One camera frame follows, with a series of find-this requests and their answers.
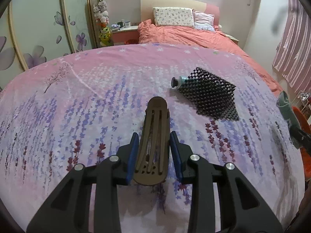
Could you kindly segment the black honeycomb mesh sleeve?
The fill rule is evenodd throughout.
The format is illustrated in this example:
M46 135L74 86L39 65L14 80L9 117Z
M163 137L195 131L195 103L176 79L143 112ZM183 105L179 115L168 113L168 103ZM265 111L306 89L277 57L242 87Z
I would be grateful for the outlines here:
M234 84L200 67L187 78L177 91L195 106L197 114L214 119L239 120Z

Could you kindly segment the pink lavender print sheet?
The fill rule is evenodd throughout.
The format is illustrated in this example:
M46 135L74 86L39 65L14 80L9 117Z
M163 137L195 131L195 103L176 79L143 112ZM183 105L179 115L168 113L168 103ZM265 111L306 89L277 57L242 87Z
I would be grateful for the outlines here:
M239 120L200 116L171 88L172 77L197 67L236 86ZM141 133L148 101L160 96L180 142L211 163L234 163L287 227L305 184L279 92L259 65L203 47L123 45L51 60L1 92L1 200L26 229L76 163L96 165Z

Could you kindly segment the pink striped curtain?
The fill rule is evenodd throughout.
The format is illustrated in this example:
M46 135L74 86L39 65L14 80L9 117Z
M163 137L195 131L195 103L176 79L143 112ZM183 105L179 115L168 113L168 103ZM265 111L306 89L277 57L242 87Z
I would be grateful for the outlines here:
M299 0L288 0L286 26L273 68L295 92L310 92L310 47L310 18Z

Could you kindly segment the far side nightstand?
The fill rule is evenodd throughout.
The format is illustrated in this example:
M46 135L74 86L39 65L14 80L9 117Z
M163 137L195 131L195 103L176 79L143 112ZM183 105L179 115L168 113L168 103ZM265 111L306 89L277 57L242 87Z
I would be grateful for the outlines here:
M225 36L226 36L227 38L229 38L231 41L233 41L236 45L239 44L239 40L236 39L235 37L233 37L233 36L231 36L231 35L229 35L229 34L225 34Z

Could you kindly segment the pink white nightstand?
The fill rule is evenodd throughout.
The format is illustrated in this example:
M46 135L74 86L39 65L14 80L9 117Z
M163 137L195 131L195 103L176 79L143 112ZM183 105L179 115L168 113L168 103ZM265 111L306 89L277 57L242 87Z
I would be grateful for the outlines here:
M121 28L112 32L114 45L137 44L139 42L138 26Z

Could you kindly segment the coral pink duvet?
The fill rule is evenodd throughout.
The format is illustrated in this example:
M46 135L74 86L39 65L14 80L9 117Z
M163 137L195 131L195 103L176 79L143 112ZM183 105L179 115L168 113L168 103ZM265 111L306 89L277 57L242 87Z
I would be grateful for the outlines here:
M275 96L278 96L283 90L262 66L219 30L211 32L185 26L155 26L151 19L147 19L139 24L138 33L140 44L184 44L239 55L255 70Z

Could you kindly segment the pink striped pillow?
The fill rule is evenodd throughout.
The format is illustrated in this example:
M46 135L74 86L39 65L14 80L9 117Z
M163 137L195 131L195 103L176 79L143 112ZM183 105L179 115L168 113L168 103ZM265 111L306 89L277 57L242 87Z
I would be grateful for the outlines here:
M215 32L214 28L215 16L213 14L206 14L195 10L193 16L194 16L195 29Z

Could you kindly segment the white floral pillow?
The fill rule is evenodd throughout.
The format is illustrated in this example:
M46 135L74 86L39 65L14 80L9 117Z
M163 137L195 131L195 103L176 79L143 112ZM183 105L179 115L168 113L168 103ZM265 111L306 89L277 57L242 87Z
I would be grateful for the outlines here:
M153 17L156 26L195 27L193 9L184 7L154 7Z

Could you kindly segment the stack of plush toys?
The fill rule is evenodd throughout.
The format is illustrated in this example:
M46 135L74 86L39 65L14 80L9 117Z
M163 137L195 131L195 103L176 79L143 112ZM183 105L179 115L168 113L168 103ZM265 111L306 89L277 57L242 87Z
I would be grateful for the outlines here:
M109 27L109 12L106 0L93 0L93 15L95 20L95 35L99 47L113 45L111 29Z

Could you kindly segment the beige pink headboard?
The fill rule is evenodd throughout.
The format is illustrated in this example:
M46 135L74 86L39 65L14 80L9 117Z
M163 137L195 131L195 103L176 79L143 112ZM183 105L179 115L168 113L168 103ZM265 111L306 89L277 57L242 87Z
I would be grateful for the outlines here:
M203 12L206 14L213 14L214 25L219 25L220 11L216 5L195 1L195 0L140 0L140 21L153 19L154 7L185 7Z

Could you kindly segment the sliding door floral wardrobe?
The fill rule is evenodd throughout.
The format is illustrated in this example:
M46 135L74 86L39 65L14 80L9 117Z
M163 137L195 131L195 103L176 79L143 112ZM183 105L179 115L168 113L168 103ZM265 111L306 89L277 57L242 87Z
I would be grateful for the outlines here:
M1 89L30 68L94 47L90 0L11 0L1 16Z

